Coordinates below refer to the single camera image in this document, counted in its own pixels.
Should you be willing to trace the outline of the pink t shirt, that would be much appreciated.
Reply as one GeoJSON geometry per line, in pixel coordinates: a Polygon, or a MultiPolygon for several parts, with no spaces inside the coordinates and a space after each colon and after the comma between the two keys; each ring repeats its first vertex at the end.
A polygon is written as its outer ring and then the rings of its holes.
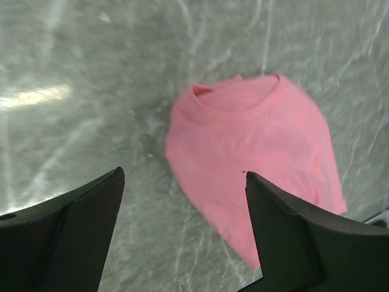
{"type": "Polygon", "coordinates": [[[251,269],[260,265],[246,173],[324,210],[347,210],[329,127],[282,75],[192,83],[171,110],[165,156],[182,191],[251,269]]]}

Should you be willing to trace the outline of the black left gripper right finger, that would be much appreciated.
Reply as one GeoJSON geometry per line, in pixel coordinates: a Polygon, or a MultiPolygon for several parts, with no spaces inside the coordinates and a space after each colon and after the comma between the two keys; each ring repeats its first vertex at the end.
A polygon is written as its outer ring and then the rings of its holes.
{"type": "Polygon", "coordinates": [[[246,291],[387,291],[388,212],[363,222],[325,211],[248,172],[262,278],[246,291]]]}

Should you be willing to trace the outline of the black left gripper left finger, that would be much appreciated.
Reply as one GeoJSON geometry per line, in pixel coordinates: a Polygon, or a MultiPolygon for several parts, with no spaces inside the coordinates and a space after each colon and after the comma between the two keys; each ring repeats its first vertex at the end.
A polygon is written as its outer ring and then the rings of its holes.
{"type": "Polygon", "coordinates": [[[1,291],[98,291],[124,186],[117,167],[1,215],[1,291]]]}

